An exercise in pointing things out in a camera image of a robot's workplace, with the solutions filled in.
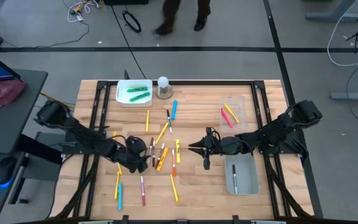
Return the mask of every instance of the person's leg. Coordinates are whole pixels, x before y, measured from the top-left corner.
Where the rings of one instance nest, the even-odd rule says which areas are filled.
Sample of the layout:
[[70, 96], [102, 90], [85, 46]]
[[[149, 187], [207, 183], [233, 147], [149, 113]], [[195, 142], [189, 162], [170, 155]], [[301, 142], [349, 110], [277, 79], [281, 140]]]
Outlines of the person's leg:
[[206, 24], [206, 18], [211, 14], [211, 8], [209, 7], [210, 0], [198, 0], [198, 16], [196, 25], [194, 26], [195, 31], [200, 31]]
[[179, 9], [180, 0], [165, 0], [162, 6], [164, 23], [155, 30], [158, 35], [167, 35], [173, 30], [175, 15]]

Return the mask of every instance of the black shoe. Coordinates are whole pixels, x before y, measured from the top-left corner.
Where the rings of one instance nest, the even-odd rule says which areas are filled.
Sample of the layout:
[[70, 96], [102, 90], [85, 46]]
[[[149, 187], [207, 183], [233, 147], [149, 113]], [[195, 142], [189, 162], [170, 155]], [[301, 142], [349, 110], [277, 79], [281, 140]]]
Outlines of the black shoe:
[[172, 33], [172, 27], [166, 27], [164, 24], [160, 25], [157, 29], [154, 30], [154, 33], [157, 35], [168, 35]]
[[206, 17], [197, 17], [196, 25], [194, 25], [195, 31], [200, 31], [204, 28], [206, 24]]

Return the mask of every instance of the pink marker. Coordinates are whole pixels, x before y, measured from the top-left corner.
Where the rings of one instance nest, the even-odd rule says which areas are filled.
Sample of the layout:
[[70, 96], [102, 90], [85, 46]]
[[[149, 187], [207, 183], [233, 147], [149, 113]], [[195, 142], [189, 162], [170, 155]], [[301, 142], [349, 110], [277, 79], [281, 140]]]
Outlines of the pink marker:
[[144, 194], [144, 183], [143, 183], [143, 177], [140, 177], [140, 185], [142, 186], [142, 205], [146, 206], [146, 197]]
[[223, 108], [221, 108], [221, 113], [222, 113], [222, 116], [224, 117], [224, 119], [227, 121], [227, 124], [229, 125], [229, 127], [230, 127], [231, 129], [233, 129], [233, 125], [231, 124], [230, 119], [229, 119], [229, 117], [227, 116], [226, 112], [224, 112], [224, 109], [223, 109]]

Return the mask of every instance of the gray floor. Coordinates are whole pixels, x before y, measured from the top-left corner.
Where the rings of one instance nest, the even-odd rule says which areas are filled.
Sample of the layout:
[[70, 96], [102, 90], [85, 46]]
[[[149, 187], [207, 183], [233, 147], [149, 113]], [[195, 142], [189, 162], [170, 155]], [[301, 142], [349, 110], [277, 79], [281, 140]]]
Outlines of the gray floor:
[[[183, 0], [175, 31], [164, 38], [152, 35], [161, 21], [162, 2], [150, 0], [146, 6], [129, 6], [144, 30], [135, 34], [124, 27], [131, 46], [273, 47], [262, 1], [212, 0], [208, 24], [196, 33], [192, 31], [196, 3]], [[338, 2], [270, 0], [282, 47], [325, 48], [335, 24], [307, 21], [305, 13], [328, 12]], [[116, 12], [122, 9], [115, 7]], [[351, 12], [358, 12], [358, 1]], [[89, 34], [80, 42], [60, 47], [126, 46], [110, 8], [92, 7], [84, 18], [90, 26]], [[358, 23], [340, 24], [331, 46], [350, 47], [344, 36], [350, 37], [357, 29]], [[76, 39], [85, 30], [82, 24], [67, 22], [67, 9], [61, 0], [6, 0], [0, 11], [0, 35], [21, 47]], [[135, 52], [135, 56], [148, 78], [282, 79], [275, 53]], [[329, 99], [330, 92], [345, 90], [355, 67], [338, 67], [326, 53], [285, 53], [284, 57], [295, 99], [313, 100], [324, 116], [317, 126], [305, 131], [324, 217], [358, 220], [358, 121], [349, 103]], [[352, 53], [333, 54], [333, 58], [340, 63], [358, 62], [358, 54]], [[47, 71], [44, 92], [68, 102], [75, 102], [82, 79], [122, 78], [124, 69], [131, 78], [142, 78], [129, 52], [0, 53], [0, 60], [12, 68]], [[349, 89], [358, 91], [358, 73]], [[352, 106], [358, 115], [358, 103]], [[34, 137], [37, 131], [51, 132], [29, 120], [25, 134]], [[26, 183], [23, 197], [29, 197], [32, 203], [6, 206], [0, 223], [45, 218], [52, 203], [52, 187], [53, 182]]]

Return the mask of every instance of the blue marker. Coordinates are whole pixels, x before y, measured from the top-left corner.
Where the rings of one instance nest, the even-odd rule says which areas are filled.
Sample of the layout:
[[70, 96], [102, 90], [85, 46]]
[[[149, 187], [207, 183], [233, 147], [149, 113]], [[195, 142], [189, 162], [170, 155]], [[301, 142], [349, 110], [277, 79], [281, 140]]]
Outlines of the blue marker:
[[118, 210], [122, 210], [122, 183], [118, 184]]
[[175, 119], [175, 115], [177, 113], [177, 104], [178, 104], [177, 100], [174, 100], [173, 101], [173, 108], [172, 108], [172, 117], [171, 117], [172, 120]]

